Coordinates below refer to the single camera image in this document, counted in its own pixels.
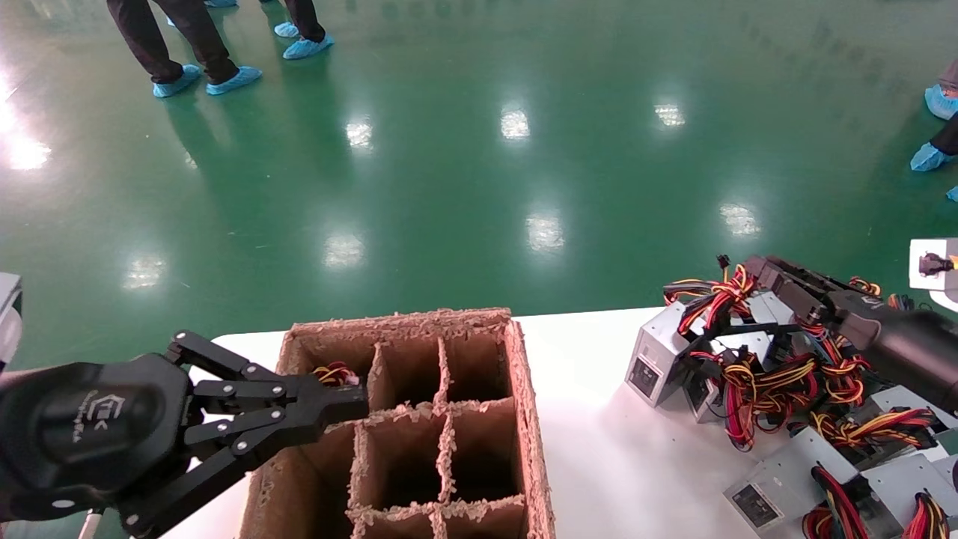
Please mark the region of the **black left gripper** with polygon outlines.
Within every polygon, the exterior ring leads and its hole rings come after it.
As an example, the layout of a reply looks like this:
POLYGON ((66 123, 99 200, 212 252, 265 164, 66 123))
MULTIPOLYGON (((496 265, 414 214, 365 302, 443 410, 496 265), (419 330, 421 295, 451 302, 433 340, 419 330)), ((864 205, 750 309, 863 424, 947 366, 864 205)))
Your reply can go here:
POLYGON ((159 538, 279 451, 368 414, 362 385, 276 373, 190 331, 168 360, 4 371, 2 521, 116 508, 128 535, 159 538), (245 413, 187 427, 202 410, 245 413))

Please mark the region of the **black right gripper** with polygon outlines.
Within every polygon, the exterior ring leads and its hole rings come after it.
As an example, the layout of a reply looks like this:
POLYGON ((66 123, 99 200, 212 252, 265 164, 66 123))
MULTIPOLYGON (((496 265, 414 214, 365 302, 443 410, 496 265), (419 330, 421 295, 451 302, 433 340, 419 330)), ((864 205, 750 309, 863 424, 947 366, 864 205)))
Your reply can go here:
POLYGON ((862 290, 776 256, 749 258, 746 272, 799 322, 835 329, 873 371, 927 402, 957 409, 956 324, 937 311, 901 311, 862 290))

